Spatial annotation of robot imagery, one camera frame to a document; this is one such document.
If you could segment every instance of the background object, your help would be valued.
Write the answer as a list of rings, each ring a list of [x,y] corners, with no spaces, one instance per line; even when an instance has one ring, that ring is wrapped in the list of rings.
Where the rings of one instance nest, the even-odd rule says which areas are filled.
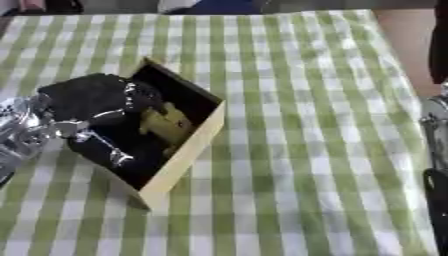
[[[422,98],[439,94],[428,68],[434,10],[378,10],[375,15],[417,94]]]
[[[19,3],[17,0],[0,0],[0,16],[11,9],[17,8]]]

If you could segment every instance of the robotic hand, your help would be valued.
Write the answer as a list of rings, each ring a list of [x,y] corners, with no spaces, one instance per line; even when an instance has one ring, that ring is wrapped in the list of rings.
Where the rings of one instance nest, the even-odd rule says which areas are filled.
[[[174,134],[182,131],[180,137],[191,128],[182,112],[179,115],[177,109],[165,107],[171,105],[163,102],[155,88],[115,75],[92,74],[41,87],[37,92],[0,103],[0,187],[22,162],[56,137],[66,139],[71,150],[138,183],[142,168],[159,167],[163,162],[163,150],[151,148],[170,146],[163,136],[160,139],[167,127],[160,123],[168,122]],[[173,111],[182,123],[169,119]],[[161,134],[146,134],[151,130],[148,112],[155,113],[148,118],[157,121],[149,123],[158,126]]]

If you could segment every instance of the cardboard box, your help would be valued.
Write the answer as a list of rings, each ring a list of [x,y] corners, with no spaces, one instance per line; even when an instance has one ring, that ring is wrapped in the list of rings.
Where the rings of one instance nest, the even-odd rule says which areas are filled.
[[[222,128],[225,102],[147,58],[128,77],[156,87],[164,99],[173,102],[195,123],[194,132],[142,188],[135,188],[115,173],[101,168],[143,206],[154,209]]]

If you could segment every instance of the table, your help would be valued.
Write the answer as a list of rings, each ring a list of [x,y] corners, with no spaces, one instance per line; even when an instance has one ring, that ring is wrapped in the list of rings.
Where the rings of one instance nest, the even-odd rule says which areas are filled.
[[[436,253],[420,103],[370,11],[17,17],[0,98],[146,55],[226,98],[223,131],[151,213],[50,143],[0,193],[5,255]]]

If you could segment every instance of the black object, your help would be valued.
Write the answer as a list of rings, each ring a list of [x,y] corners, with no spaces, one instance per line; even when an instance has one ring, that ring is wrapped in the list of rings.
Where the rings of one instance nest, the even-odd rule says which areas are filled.
[[[437,248],[440,255],[448,255],[448,176],[428,169],[423,182]]]
[[[77,14],[84,11],[79,0],[46,0],[47,11],[52,14]]]
[[[429,69],[433,82],[440,84],[448,78],[448,1],[438,1],[435,16],[436,26],[429,50]]]
[[[190,8],[169,11],[171,15],[250,15],[261,14],[251,0],[201,0]]]
[[[55,121],[88,121],[88,130],[68,137],[68,146],[141,188],[166,162],[167,145],[154,134],[140,135],[140,114],[149,107],[166,113],[158,90],[141,81],[92,74],[38,89],[51,99]],[[132,157],[116,165],[115,151]]]
[[[15,172],[10,172],[8,175],[0,177],[0,189],[11,180],[14,174]]]
[[[152,86],[115,75],[92,74],[41,87],[38,92],[50,97],[56,121],[95,121],[100,113],[140,113],[148,107],[166,112],[162,96]]]

